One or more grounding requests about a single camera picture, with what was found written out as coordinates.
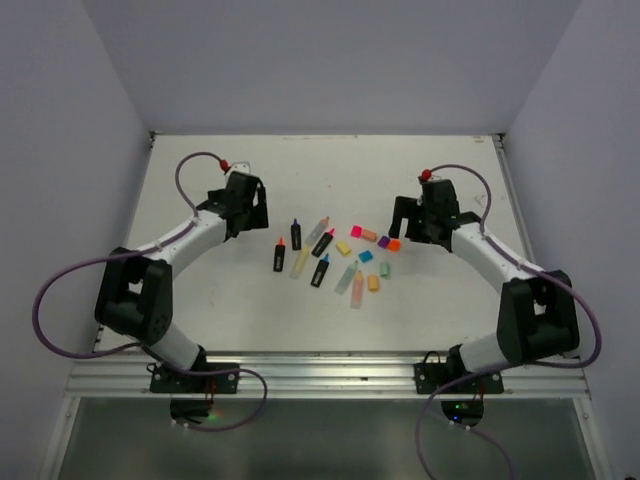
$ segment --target red connector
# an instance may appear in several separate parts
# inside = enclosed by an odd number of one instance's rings
[[[426,182],[430,178],[431,178],[431,170],[429,170],[428,168],[425,168],[422,171],[422,174],[420,175],[420,180],[422,180],[423,182]]]
[[[231,165],[229,165],[229,162],[227,162],[226,160],[220,160],[220,170],[222,170],[224,173],[227,173],[230,168]]]

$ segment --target purple highlighter cap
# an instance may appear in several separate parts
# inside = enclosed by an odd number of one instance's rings
[[[389,237],[387,237],[386,235],[383,235],[380,237],[380,240],[378,240],[378,246],[380,248],[387,248],[389,246],[390,241],[391,239]]]

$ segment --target glass panel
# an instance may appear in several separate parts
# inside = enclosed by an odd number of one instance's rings
[[[60,478],[424,479],[413,443],[420,405],[271,400],[254,423],[203,434],[171,427],[166,399],[85,399]],[[231,422],[254,406],[219,399],[211,424]],[[569,400],[491,400],[479,426],[507,448],[520,480],[594,478]],[[507,478],[500,453],[475,435],[436,418],[425,420],[423,432],[439,478]]]

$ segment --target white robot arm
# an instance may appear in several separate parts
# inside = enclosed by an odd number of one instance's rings
[[[420,198],[396,197],[389,236],[397,238],[403,219],[407,219],[405,236],[409,240],[441,245],[456,254],[500,295],[496,331],[452,347],[446,367],[439,368],[439,378],[432,384],[442,385],[472,372],[499,371],[576,349],[580,336],[573,297],[535,275],[544,271],[520,259],[483,229],[478,215],[461,213],[450,180],[434,180],[430,172],[425,172],[418,177]],[[489,244],[489,238],[495,245]],[[518,264],[507,261],[505,254],[520,259]],[[562,271],[544,273],[571,285]]]
[[[173,280],[206,251],[241,231],[268,227],[266,191],[262,181],[249,173],[248,164],[232,165],[226,187],[210,191],[197,211],[197,217],[137,249],[155,250],[152,253],[109,262],[95,309],[99,323],[138,340],[183,370],[197,370],[196,363],[206,360],[202,347],[172,321]],[[169,243],[174,237],[179,238]],[[127,252],[120,247],[112,255]]]

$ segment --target white wall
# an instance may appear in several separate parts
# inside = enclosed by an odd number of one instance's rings
[[[15,0],[0,7],[0,477],[34,478],[70,362],[31,330],[40,283],[123,239],[146,132],[82,5]],[[45,331],[87,349],[99,269],[52,289]]]
[[[84,0],[170,133],[503,132],[579,0]]]
[[[587,370],[617,477],[640,477],[640,2],[584,0],[507,135],[537,259],[600,316]]]

